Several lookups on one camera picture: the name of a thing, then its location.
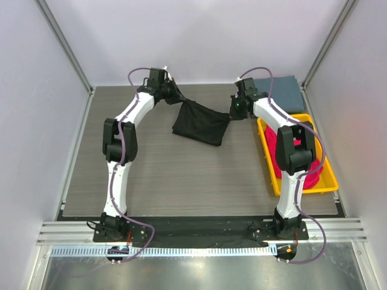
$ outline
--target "black garment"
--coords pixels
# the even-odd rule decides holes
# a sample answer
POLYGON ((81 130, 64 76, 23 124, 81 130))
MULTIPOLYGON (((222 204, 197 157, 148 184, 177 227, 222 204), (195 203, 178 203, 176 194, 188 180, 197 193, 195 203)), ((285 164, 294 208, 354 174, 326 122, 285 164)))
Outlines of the black garment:
POLYGON ((172 127, 172 133, 220 146, 229 121, 228 113, 216 112, 186 98, 172 127))

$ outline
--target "wall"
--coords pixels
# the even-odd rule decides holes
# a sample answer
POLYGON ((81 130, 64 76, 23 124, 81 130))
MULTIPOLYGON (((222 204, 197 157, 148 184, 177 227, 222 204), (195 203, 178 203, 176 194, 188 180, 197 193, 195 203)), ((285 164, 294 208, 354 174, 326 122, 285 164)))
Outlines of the wall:
POLYGON ((31 0, 0 10, 0 289, 26 289, 87 93, 31 0))
POLYGON ((110 86, 165 65, 178 83, 229 83, 257 65, 301 81, 345 0, 47 2, 89 81, 110 86))
POLYGON ((387 2, 359 1, 308 92, 349 215, 386 273, 387 2))

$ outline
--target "floor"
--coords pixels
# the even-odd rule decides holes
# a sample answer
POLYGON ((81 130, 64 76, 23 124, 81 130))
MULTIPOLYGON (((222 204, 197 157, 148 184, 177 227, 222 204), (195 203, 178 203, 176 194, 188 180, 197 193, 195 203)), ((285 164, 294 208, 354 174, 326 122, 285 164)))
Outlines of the floor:
MULTIPOLYGON (((300 244, 296 259, 310 259, 320 248, 300 244)), ((145 258, 88 274, 101 263, 106 259, 50 258, 42 289, 366 289, 351 243, 329 243, 325 254, 307 265, 286 265, 272 256, 145 258)))
MULTIPOLYGON (((181 85, 189 99, 228 112, 234 85, 181 85)), ((102 129, 133 98, 130 87, 98 87, 91 102, 63 216, 100 216, 108 171, 102 129)), ((130 216, 271 215, 278 202, 256 120, 233 121, 213 147, 172 134, 180 105, 159 102, 137 128, 138 154, 128 178, 130 216)), ((304 195, 310 214, 337 214, 333 195, 304 195)))

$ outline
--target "gray wooden tabletop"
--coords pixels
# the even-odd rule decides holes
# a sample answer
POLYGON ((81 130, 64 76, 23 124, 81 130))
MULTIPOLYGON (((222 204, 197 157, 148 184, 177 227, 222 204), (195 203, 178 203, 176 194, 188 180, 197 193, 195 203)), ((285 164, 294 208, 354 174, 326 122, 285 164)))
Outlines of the gray wooden tabletop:
MULTIPOLYGON (((234 85, 181 85, 182 93, 208 108, 228 112, 234 85)), ((108 170, 102 154, 106 118, 131 102, 130 87, 98 87, 67 194, 64 216, 100 216, 108 170)), ((138 154, 129 172, 131 216, 271 215, 278 202, 270 184, 255 119, 232 121, 220 147, 172 134, 180 105, 159 102, 137 130, 138 154)), ((333 195, 304 195, 311 214, 337 214, 333 195)))

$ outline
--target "dark blue folded fabric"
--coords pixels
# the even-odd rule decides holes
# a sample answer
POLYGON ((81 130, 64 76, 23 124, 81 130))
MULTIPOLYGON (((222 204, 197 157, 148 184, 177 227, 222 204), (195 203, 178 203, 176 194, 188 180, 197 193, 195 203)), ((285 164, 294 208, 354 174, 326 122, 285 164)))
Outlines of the dark blue folded fabric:
MULTIPOLYGON (((254 80, 254 83, 259 92, 268 92, 270 89, 270 78, 254 80)), ((272 97, 286 113, 305 112, 300 87, 294 76, 275 77, 272 97)))

